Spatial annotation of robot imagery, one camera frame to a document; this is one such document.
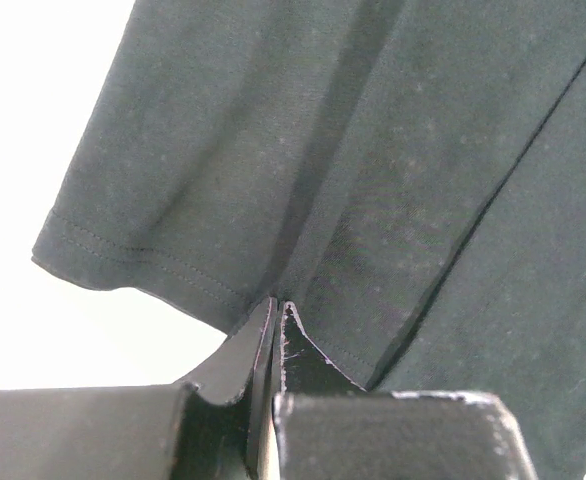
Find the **garment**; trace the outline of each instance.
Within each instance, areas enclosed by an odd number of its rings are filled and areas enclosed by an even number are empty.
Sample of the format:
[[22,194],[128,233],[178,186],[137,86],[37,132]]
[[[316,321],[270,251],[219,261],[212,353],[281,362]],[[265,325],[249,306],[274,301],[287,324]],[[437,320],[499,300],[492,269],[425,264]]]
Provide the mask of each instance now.
[[586,1],[138,0],[33,259],[368,388],[489,390],[586,471]]

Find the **white surface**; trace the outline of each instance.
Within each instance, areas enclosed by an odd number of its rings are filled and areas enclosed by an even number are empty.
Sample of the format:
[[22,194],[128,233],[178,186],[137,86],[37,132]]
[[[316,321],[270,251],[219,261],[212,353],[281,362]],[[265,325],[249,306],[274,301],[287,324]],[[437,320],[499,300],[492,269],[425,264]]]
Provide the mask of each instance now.
[[170,382],[223,340],[155,298],[30,262],[132,3],[0,1],[0,389]]

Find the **t-shirt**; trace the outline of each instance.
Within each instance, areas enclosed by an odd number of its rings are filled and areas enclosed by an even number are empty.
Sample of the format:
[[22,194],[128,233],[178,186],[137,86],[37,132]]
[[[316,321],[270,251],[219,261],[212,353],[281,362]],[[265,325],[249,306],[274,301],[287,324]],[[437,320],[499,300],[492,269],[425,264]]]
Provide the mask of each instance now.
[[137,0],[33,250],[368,389],[496,393],[586,471],[586,1]]

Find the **white background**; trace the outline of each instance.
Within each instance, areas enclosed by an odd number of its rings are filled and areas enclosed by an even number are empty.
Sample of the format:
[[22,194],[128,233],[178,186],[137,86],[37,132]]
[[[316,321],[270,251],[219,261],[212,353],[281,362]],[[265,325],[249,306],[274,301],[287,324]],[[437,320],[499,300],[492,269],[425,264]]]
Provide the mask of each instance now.
[[0,389],[171,382],[223,340],[160,300],[30,262],[132,4],[0,1]]

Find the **cloth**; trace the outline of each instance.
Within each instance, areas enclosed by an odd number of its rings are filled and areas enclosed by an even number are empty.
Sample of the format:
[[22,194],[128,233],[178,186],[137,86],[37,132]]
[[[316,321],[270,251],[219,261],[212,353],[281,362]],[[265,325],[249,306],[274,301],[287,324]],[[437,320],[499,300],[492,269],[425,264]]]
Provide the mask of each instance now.
[[586,1],[138,0],[33,250],[368,388],[482,388],[586,471]]

